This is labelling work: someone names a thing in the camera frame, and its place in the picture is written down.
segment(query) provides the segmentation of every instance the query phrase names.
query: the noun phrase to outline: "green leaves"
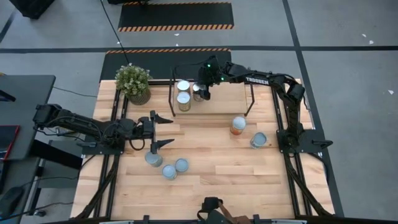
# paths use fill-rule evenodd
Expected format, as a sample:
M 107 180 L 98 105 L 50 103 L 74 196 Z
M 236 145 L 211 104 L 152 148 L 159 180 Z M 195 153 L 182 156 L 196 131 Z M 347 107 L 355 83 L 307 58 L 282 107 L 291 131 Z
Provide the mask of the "green leaves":
M 141 95 L 149 88 L 148 80 L 152 77 L 149 75 L 149 70 L 145 70 L 130 63 L 117 70 L 115 78 L 116 89 L 123 91 L 123 93 L 129 97 Z

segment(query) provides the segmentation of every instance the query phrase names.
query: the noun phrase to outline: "concrete floor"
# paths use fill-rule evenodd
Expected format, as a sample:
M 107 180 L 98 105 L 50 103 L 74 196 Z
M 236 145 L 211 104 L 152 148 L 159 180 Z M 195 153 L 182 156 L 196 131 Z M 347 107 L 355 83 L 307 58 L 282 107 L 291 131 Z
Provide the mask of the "concrete floor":
M 233 30 L 126 32 L 119 36 L 125 47 L 293 46 L 282 0 L 231 2 Z M 289 4 L 301 46 L 398 45 L 395 0 L 289 0 Z M 121 6 L 105 6 L 116 26 Z M 7 0 L 0 1 L 0 30 L 13 10 Z M 0 50 L 117 46 L 99 0 L 55 1 L 37 21 L 18 12 L 0 42 Z M 252 69 L 301 77 L 294 51 L 234 50 L 231 55 L 233 62 Z M 398 220 L 398 134 L 394 128 L 398 126 L 398 52 L 317 51 L 303 56 L 325 136 L 334 141 L 329 150 L 345 216 Z M 96 95 L 103 60 L 104 53 L 0 54 L 0 72 L 56 75 L 55 86 Z M 49 103 L 91 116 L 95 99 L 53 90 Z M 37 138 L 49 140 L 41 135 Z M 73 189 L 44 190 L 39 205 L 71 202 L 73 195 Z M 46 217 L 25 217 L 22 222 L 66 220 L 70 207 L 58 206 L 48 212 Z

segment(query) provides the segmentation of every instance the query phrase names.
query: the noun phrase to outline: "hazard tape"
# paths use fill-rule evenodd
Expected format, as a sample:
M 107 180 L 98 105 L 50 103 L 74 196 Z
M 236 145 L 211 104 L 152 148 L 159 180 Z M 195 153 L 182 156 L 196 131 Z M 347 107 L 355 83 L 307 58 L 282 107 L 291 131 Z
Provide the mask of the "hazard tape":
M 174 26 L 138 26 L 120 27 L 119 32 L 144 32 L 144 31 L 170 31 L 170 30 L 224 30 L 232 29 L 232 24 L 210 24 L 210 25 L 174 25 Z
M 123 6 L 138 5 L 139 2 L 127 2 Z M 168 4 L 231 4 L 230 2 L 171 2 L 171 3 L 148 3 L 148 5 L 168 5 Z
M 231 51 L 228 48 L 213 48 L 213 49 L 208 49 L 208 48 L 199 48 L 199 49 L 141 49 L 141 50 L 125 50 L 127 54 L 133 54 L 133 53 L 166 53 L 166 52 L 205 52 L 205 51 Z M 120 54 L 123 53 L 123 50 L 109 50 L 106 52 L 106 54 Z

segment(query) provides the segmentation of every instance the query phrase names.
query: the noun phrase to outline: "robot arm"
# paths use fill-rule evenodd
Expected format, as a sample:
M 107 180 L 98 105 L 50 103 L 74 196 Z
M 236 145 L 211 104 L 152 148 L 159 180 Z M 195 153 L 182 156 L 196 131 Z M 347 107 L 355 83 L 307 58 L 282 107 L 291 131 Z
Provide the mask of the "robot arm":
M 151 139 L 150 151 L 156 154 L 157 150 L 162 146 L 174 141 L 174 139 L 155 140 L 155 123 L 173 122 L 161 118 L 155 111 L 150 112 L 150 118 L 141 117 L 136 123 L 126 118 L 117 119 L 116 121 L 98 121 L 62 109 L 59 105 L 37 105 L 36 110 L 33 119 L 35 129 L 43 130 L 44 128 L 60 126 L 91 136 L 98 143 L 110 148 L 123 146 L 126 140 L 131 144 L 132 140 Z M 135 150 L 141 150 L 144 147 L 136 149 L 132 144 L 131 146 Z
M 299 145 L 300 136 L 303 134 L 303 125 L 300 122 L 300 104 L 304 96 L 304 87 L 287 74 L 265 73 L 250 70 L 242 65 L 227 62 L 223 68 L 215 57 L 210 57 L 199 71 L 198 83 L 206 86 L 199 94 L 205 100 L 210 99 L 209 87 L 221 82 L 253 83 L 270 86 L 287 106 L 288 126 L 284 133 L 284 143 L 290 147 Z

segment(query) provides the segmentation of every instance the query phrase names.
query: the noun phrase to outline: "black mat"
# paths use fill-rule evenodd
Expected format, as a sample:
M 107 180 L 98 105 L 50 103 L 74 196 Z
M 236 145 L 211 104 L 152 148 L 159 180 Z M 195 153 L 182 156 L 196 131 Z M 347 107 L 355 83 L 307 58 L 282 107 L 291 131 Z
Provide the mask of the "black mat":
M 232 29 L 232 5 L 228 2 L 125 3 L 119 31 Z
M 222 65 L 227 61 L 231 61 L 231 52 L 229 49 L 174 48 L 127 50 L 126 52 L 129 52 L 127 53 L 127 57 L 133 65 L 150 70 L 150 75 L 154 79 L 170 79 L 171 68 L 174 66 L 202 62 L 211 55 L 216 55 Z M 102 68 L 101 80 L 114 80 L 116 70 L 126 64 L 126 58 L 121 50 L 107 52 Z M 176 78 L 196 78 L 199 67 L 200 65 L 181 66 L 178 68 L 179 77 Z

